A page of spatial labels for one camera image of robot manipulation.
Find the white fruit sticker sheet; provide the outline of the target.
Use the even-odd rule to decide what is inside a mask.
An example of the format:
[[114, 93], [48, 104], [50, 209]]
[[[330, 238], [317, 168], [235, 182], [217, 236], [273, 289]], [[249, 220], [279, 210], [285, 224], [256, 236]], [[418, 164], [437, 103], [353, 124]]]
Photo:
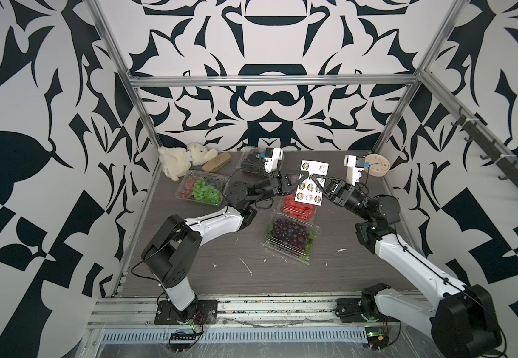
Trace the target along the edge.
[[[312, 174], [326, 175], [328, 173], [329, 164], [318, 161], [303, 160], [301, 162], [300, 168], [301, 171], [307, 171], [310, 176]], [[296, 190], [295, 200], [305, 204], [321, 206], [323, 196], [309, 177]]]

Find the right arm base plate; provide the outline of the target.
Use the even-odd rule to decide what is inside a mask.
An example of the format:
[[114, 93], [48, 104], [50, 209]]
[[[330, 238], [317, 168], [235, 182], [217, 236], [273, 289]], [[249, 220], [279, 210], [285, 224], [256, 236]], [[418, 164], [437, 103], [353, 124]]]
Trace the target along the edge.
[[342, 323], [399, 323], [396, 318], [385, 316], [378, 310], [372, 296], [336, 299], [335, 315]]

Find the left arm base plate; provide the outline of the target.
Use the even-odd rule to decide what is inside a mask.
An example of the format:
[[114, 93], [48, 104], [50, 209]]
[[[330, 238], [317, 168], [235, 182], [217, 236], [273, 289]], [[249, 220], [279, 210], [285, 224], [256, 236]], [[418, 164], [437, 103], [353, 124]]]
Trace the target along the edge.
[[186, 309], [178, 310], [171, 301], [160, 301], [154, 318], [155, 325], [201, 325], [214, 322], [218, 311], [217, 300], [194, 300]]

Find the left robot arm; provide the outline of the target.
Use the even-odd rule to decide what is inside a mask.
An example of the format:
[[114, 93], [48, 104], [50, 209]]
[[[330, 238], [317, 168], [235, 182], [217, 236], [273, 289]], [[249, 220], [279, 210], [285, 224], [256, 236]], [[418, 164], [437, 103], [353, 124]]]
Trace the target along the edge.
[[197, 295], [187, 276], [200, 247], [247, 228], [257, 215], [254, 204], [288, 196], [308, 178], [307, 171], [274, 171], [256, 183], [235, 181], [226, 188], [226, 206], [221, 210], [199, 218], [172, 215], [166, 219], [143, 250], [141, 262], [147, 265], [182, 319], [196, 312]]

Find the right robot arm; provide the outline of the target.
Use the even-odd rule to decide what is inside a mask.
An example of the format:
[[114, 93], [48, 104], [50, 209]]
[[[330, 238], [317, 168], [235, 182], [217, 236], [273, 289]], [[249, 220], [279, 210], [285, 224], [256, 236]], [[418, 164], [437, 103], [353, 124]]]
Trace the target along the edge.
[[396, 197], [369, 197], [356, 185], [330, 176], [311, 179], [328, 201], [363, 219], [355, 226], [359, 243], [398, 270], [425, 298], [420, 301], [377, 284], [363, 293], [367, 312], [422, 332], [445, 357], [482, 357], [507, 346], [491, 294], [446, 273], [397, 233], [401, 208]]

